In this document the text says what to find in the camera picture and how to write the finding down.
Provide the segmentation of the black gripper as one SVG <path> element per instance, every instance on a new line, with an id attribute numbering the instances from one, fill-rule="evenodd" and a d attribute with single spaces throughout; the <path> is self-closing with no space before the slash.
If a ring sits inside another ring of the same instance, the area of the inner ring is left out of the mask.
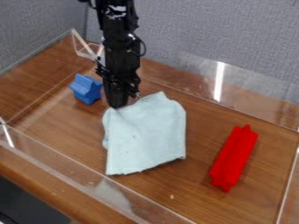
<path id="1" fill-rule="evenodd" d="M 139 96 L 140 78 L 136 74 L 138 67 L 118 72 L 108 68 L 102 62 L 103 57 L 96 59 L 96 74 L 103 79 L 107 103 L 116 109 L 127 105 L 128 98 Z"/>

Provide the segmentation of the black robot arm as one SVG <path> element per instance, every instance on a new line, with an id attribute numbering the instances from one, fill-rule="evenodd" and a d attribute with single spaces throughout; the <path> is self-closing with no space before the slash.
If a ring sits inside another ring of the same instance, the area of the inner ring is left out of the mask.
<path id="1" fill-rule="evenodd" d="M 128 98 L 139 96 L 140 46 L 146 43 L 136 36 L 138 19 L 135 0 L 79 0 L 98 13 L 104 59 L 96 57 L 96 73 L 103 79 L 107 103 L 118 109 L 127 105 Z"/>

